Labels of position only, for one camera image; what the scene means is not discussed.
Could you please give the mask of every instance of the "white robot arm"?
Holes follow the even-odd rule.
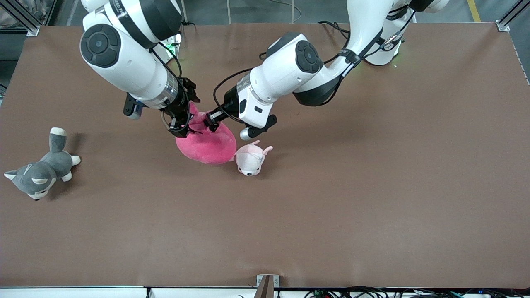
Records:
[[[305,106],[327,103],[342,79],[362,60],[375,65],[390,62],[415,11],[437,12],[448,1],[347,0],[351,28],[348,42],[330,67],[324,66],[303,34],[289,32],[267,49],[262,65],[225,94],[224,103],[207,114],[205,125],[215,131],[219,121],[238,116],[246,125],[240,137],[248,141],[277,122],[269,112],[283,95],[292,92]]]
[[[383,65],[397,54],[401,36],[415,11],[436,12],[448,1],[347,0],[351,28],[348,42],[330,67],[324,66],[303,34],[289,32],[267,49],[262,65],[249,69],[226,92],[223,104],[207,114],[205,125],[215,131],[220,121],[234,118],[245,123],[240,136],[248,140],[276,123],[270,111],[281,96],[293,92],[306,106],[327,103],[342,79],[363,59]],[[195,85],[177,78],[160,63],[155,48],[161,40],[179,32],[181,14],[175,0],[82,3],[89,11],[83,19],[83,59],[104,79],[128,92],[124,113],[141,106],[161,110],[172,118],[168,130],[177,137],[186,137],[189,101],[198,102]]]
[[[155,60],[159,56],[154,48],[179,32],[181,15],[177,3],[102,3],[103,0],[83,2],[87,10],[92,10],[83,19],[85,32],[79,44],[83,59],[105,80],[128,93],[124,114],[138,118],[142,107],[158,109],[172,119],[167,129],[176,137],[186,137],[191,117],[189,100],[199,101],[196,86],[187,78],[176,77],[165,64]]]

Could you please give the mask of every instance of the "black cable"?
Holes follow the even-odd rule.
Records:
[[[412,21],[412,18],[414,17],[414,15],[416,14],[416,11],[413,11],[412,14],[410,15],[409,19],[406,21],[405,25],[403,25],[403,27],[401,27],[401,29],[396,32],[394,35],[395,36],[398,36],[399,34],[401,34],[401,32],[405,29],[405,27],[407,27],[407,25],[410,23],[410,21]],[[361,61],[366,59],[367,57],[377,53],[379,50],[381,50],[382,48],[384,48],[386,46],[386,43],[384,42],[382,45],[380,45],[375,51],[371,52],[370,54],[366,54],[364,56],[361,57]]]
[[[320,22],[318,22],[318,24],[326,24],[326,25],[332,26],[333,28],[335,28],[335,29],[337,29],[337,30],[339,30],[339,31],[341,31],[341,32],[344,32],[344,33],[350,33],[349,30],[346,30],[346,29],[341,28],[341,27],[337,24],[337,22],[333,22],[333,23],[332,23],[332,22],[329,22],[329,21],[320,21]]]
[[[164,47],[164,49],[166,49],[171,54],[171,56],[173,56],[173,59],[175,59],[175,62],[176,62],[176,64],[179,67],[179,77],[182,77],[182,67],[180,66],[180,62],[177,59],[177,57],[175,56],[175,54],[172,51],[170,51],[169,48],[167,48],[165,44],[163,44],[161,42],[158,42],[158,44],[161,45],[162,47]]]
[[[195,25],[195,23],[193,23],[193,22],[186,22],[186,21],[183,21],[183,22],[181,22],[181,24],[182,24],[183,26],[193,25],[195,28],[197,27],[197,26]]]
[[[219,89],[219,87],[221,87],[224,83],[226,83],[226,81],[230,80],[231,78],[233,78],[234,76],[236,75],[240,75],[242,73],[246,73],[246,72],[249,72],[251,71],[252,68],[247,68],[247,69],[244,69],[242,71],[238,71],[236,72],[235,74],[232,74],[230,76],[228,76],[227,78],[225,78],[224,80],[222,80],[219,84],[217,84],[217,86],[215,86],[214,88],[214,100],[215,100],[215,104],[221,109],[221,111],[223,111],[227,116],[229,116],[232,120],[236,121],[236,122],[239,122],[239,123],[244,123],[243,121],[241,121],[241,119],[238,119],[232,115],[230,115],[227,111],[225,111],[225,109],[221,106],[221,104],[219,103],[219,101],[217,100],[217,96],[215,95],[217,93],[217,89]]]
[[[340,28],[340,26],[339,26],[339,24],[338,24],[337,22],[333,22],[333,25],[334,25],[334,28],[339,28],[338,30],[339,30],[340,34],[341,34],[344,38],[348,39],[348,37],[346,36],[346,34],[344,34],[344,32],[342,32],[342,30],[344,30],[344,29],[343,29],[343,28]]]
[[[156,58],[158,59],[158,61],[160,61],[160,63],[162,63],[162,65],[164,66],[164,68],[171,73],[171,75],[173,75],[173,77],[175,78],[177,84],[179,85],[180,88],[182,88],[182,92],[184,93],[184,97],[186,99],[186,102],[188,103],[188,119],[186,120],[186,124],[184,124],[184,126],[182,126],[181,128],[177,129],[177,130],[173,130],[171,129],[172,132],[175,132],[175,133],[178,133],[178,132],[181,132],[182,130],[184,130],[189,124],[190,124],[190,120],[191,120],[191,107],[190,107],[190,99],[188,98],[188,93],[185,91],[184,89],[184,85],[182,85],[182,82],[180,81],[180,79],[175,75],[175,73],[166,65],[166,63],[164,63],[164,61],[160,58],[160,56],[154,51],[154,50],[151,50],[151,52],[156,56]]]
[[[366,291],[370,291],[372,293],[375,293],[377,295],[377,297],[379,297],[379,298],[389,298],[388,293],[382,288],[372,288],[372,287],[360,287],[360,288],[363,288]],[[384,293],[386,297],[383,297],[380,294],[381,292]]]
[[[335,56],[331,57],[329,60],[324,61],[324,64],[328,64],[329,62],[332,62],[333,60],[337,59],[339,57],[339,54],[336,54]]]
[[[325,104],[330,103],[330,101],[335,97],[335,94],[339,90],[341,82],[342,82],[342,78],[340,78],[339,81],[337,82],[337,84],[335,85],[335,90],[333,90],[333,93],[331,94],[331,96],[326,101],[324,101],[323,103],[319,104],[319,106],[323,106]]]
[[[354,298],[360,298],[363,295],[370,295],[372,298],[375,298],[370,292],[364,292],[364,291],[361,291],[361,293],[359,295],[355,296]]]
[[[406,291],[413,291],[416,295],[412,298],[454,298],[449,293],[436,293],[431,290],[427,290],[424,288],[416,289],[416,288],[406,288],[400,292],[399,298],[403,298],[403,295]]]
[[[409,7],[408,4],[407,4],[407,5],[403,5],[403,6],[401,6],[400,8],[396,8],[396,9],[394,9],[394,10],[391,10],[391,11],[389,11],[388,13],[397,12],[397,11],[400,11],[400,10],[402,10],[402,9],[404,9],[404,8],[407,8],[407,7]]]
[[[519,298],[525,298],[524,295],[521,294],[521,292],[511,290],[510,293],[513,294],[513,295],[515,295],[515,296],[518,296]]]
[[[335,292],[329,292],[329,291],[324,291],[324,294],[326,294],[327,296],[329,296],[330,298],[339,298]]]
[[[405,25],[403,25],[403,27],[401,27],[401,29],[399,31],[403,31],[405,29],[405,27],[410,23],[410,21],[412,20],[412,18],[414,17],[415,14],[416,14],[416,11],[413,11],[412,14],[410,15],[409,19],[405,23]]]
[[[482,290],[483,293],[488,293],[490,294],[490,296],[492,298],[507,298],[506,295],[502,294],[502,293],[499,293],[499,292],[496,292],[496,291],[491,291],[491,290]]]

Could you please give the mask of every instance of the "electrical wire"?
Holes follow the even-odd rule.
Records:
[[[405,23],[405,25],[403,25],[403,27],[401,27],[400,31],[403,31],[405,29],[405,27],[407,27],[407,25],[410,23],[410,21],[412,21],[412,18],[414,17],[415,14],[416,14],[416,11],[413,11],[412,14],[410,15],[409,19]]]
[[[266,57],[264,57],[263,55],[265,55],[267,52],[263,52],[263,53],[260,53],[258,55],[258,58],[260,58],[261,61],[265,61]]]
[[[184,98],[186,99],[186,102],[188,103],[188,117],[186,119],[186,123],[179,129],[177,130],[172,130],[169,125],[167,124],[167,122],[165,121],[165,118],[164,118],[164,112],[163,111],[160,111],[161,112],[161,118],[162,118],[162,122],[164,122],[164,125],[166,126],[166,128],[174,133],[178,133],[178,132],[181,132],[183,131],[190,123],[190,120],[191,120],[191,107],[190,107],[190,99],[188,98],[188,93],[184,90],[184,85],[182,85],[182,82],[180,81],[180,79],[175,75],[175,73],[166,65],[166,63],[164,63],[164,61],[160,58],[160,56],[154,51],[154,50],[150,50],[150,52],[152,52],[156,59],[158,59],[158,61],[160,61],[160,63],[162,63],[162,65],[164,66],[164,68],[169,72],[171,73],[171,75],[173,75],[173,77],[175,78],[177,84],[179,85],[180,88],[182,88],[182,92],[184,93]]]
[[[186,21],[184,21],[184,22],[181,22],[181,24],[182,24],[183,26],[193,25],[195,28],[197,27],[197,26],[195,25],[195,23],[193,23],[193,22],[186,22]]]
[[[390,298],[388,296],[388,293],[385,290],[381,289],[381,288],[372,288],[372,287],[364,287],[364,286],[358,286],[356,288],[361,288],[364,291],[368,291],[368,292],[374,293],[374,294],[377,295],[378,298]]]
[[[279,4],[285,4],[285,5],[289,5],[291,6],[291,3],[287,3],[287,2],[282,2],[282,1],[278,1],[278,0],[267,0],[267,1],[270,1],[270,2],[275,2],[275,3],[279,3]],[[298,13],[300,14],[294,21],[298,21],[301,17],[302,17],[302,11],[300,10],[300,8],[296,7],[296,5],[294,6],[294,8],[298,11]]]
[[[403,298],[404,294],[407,291],[413,291],[413,293],[416,294],[410,298],[456,298],[451,293],[437,293],[437,292],[433,292],[431,290],[427,290],[424,288],[420,288],[420,289],[406,288],[400,292],[399,298]]]
[[[175,62],[176,62],[176,64],[179,67],[179,77],[182,77],[182,67],[180,66],[180,62],[177,59],[177,57],[175,56],[175,54],[172,51],[170,51],[169,48],[165,44],[163,44],[161,42],[158,42],[158,44],[161,45],[162,47],[164,47],[164,49],[166,49],[171,54],[171,56],[173,56],[173,59],[175,59]]]
[[[239,123],[244,123],[241,119],[239,118],[236,118],[232,115],[230,115],[222,106],[221,104],[219,103],[219,101],[217,100],[217,96],[216,96],[216,93],[217,93],[217,89],[219,89],[219,87],[221,87],[224,83],[226,83],[226,81],[230,80],[231,78],[233,78],[234,76],[236,75],[240,75],[242,73],[246,73],[246,72],[249,72],[251,71],[252,68],[247,68],[247,69],[244,69],[242,71],[238,71],[236,72],[235,74],[232,74],[228,77],[226,77],[224,80],[222,80],[219,84],[217,84],[217,86],[215,86],[214,88],[214,101],[215,101],[215,104],[221,109],[221,111],[223,111],[227,116],[229,116],[232,120],[236,121],[236,122],[239,122]]]
[[[329,26],[332,26],[333,28],[341,31],[341,32],[344,32],[344,33],[347,33],[349,34],[350,33],[350,30],[346,30],[346,29],[343,29],[339,26],[339,24],[337,22],[330,22],[330,21],[320,21],[318,22],[318,24],[326,24],[326,25],[329,25]]]
[[[394,9],[394,10],[391,10],[391,11],[389,11],[388,13],[398,12],[398,11],[404,9],[404,8],[407,8],[407,7],[409,7],[408,4],[407,4],[407,5],[403,5],[403,6],[401,6],[400,8],[396,8],[396,9]]]
[[[339,24],[337,22],[329,22],[329,21],[320,21],[318,22],[318,24],[326,24],[326,25],[329,25],[329,26],[332,26],[333,28],[339,30],[340,34],[346,38],[346,41],[344,42],[344,46],[342,46],[343,48],[348,44],[348,42],[350,41],[350,31],[349,30],[346,30],[346,29],[343,29],[339,26]],[[336,54],[335,56],[331,57],[330,59],[324,61],[324,64],[328,64],[329,62],[332,62],[333,60],[337,59],[339,57],[339,54]]]
[[[413,12],[412,12],[412,14],[410,15],[409,19],[406,21],[405,25],[403,25],[403,27],[402,27],[398,32],[396,32],[396,33],[394,34],[395,36],[398,36],[398,35],[399,35],[399,34],[405,29],[405,27],[407,27],[407,25],[410,23],[410,21],[411,21],[412,18],[414,17],[414,14],[416,14],[416,11],[413,11]],[[335,28],[335,23],[330,23],[330,22],[328,22],[328,21],[321,21],[321,22],[319,22],[319,23],[325,23],[325,24],[328,24],[328,25],[330,25],[330,26],[332,26],[332,27]],[[386,45],[386,43],[383,43],[382,45],[380,45],[376,50],[374,50],[374,51],[371,52],[370,54],[366,54],[366,55],[362,56],[362,57],[360,58],[360,61],[363,61],[363,60],[366,59],[367,57],[369,57],[369,56],[371,56],[371,55],[377,53],[379,50],[381,50],[382,48],[384,48],[385,45]],[[331,59],[325,61],[324,64],[326,64],[326,63],[328,63],[328,62],[330,62],[330,61],[336,59],[337,57],[338,57],[338,55],[335,55],[333,58],[331,58]],[[346,75],[348,75],[349,71],[351,71],[350,66],[352,66],[352,63],[350,63],[350,64],[346,67],[346,69],[340,74],[339,81],[338,81],[337,84],[335,85],[335,90],[333,91],[333,93],[331,94],[331,96],[330,96],[326,101],[324,101],[323,103],[320,104],[320,106],[323,106],[323,105],[325,105],[325,104],[328,104],[328,103],[329,103],[329,102],[335,97],[335,94],[336,94],[337,91],[339,90],[339,87],[340,87],[340,84],[342,83],[342,80],[344,79],[344,77],[345,77]]]

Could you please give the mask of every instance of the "pink ears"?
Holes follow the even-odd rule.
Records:
[[[269,153],[271,150],[272,150],[272,146],[265,148],[265,150],[263,150],[263,155],[267,155],[267,153]]]

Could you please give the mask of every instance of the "floor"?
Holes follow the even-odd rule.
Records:
[[[80,0],[58,0],[51,24],[80,26],[86,14]],[[188,20],[197,25],[226,25],[232,23],[289,23],[290,0],[178,0],[184,1]],[[419,23],[491,22],[499,19],[516,0],[450,0],[437,14],[418,13]],[[230,4],[230,20],[227,3]],[[295,0],[299,9],[294,18],[297,23],[316,23],[322,20],[348,23],[346,0]],[[477,14],[472,14],[476,5]],[[518,51],[522,66],[530,69],[530,9],[524,11],[510,24],[510,35]],[[0,34],[0,84],[9,80],[20,56],[26,36]]]
[[[143,287],[77,287],[77,288],[9,288],[0,289],[0,294],[3,298],[174,298],[174,297],[189,297],[189,298],[252,298],[256,290],[254,288],[151,288],[149,294],[147,289]],[[302,298],[306,295],[306,291],[274,291],[273,297],[280,298]],[[333,292],[335,297],[340,293]],[[360,292],[350,292],[350,296],[355,297]],[[395,297],[393,292],[383,294],[383,297]],[[365,294],[362,298],[370,298],[372,295]],[[416,293],[405,293],[404,298],[418,297]],[[465,298],[490,298],[489,295],[482,294],[464,294]],[[529,298],[530,296],[520,296],[521,298]]]

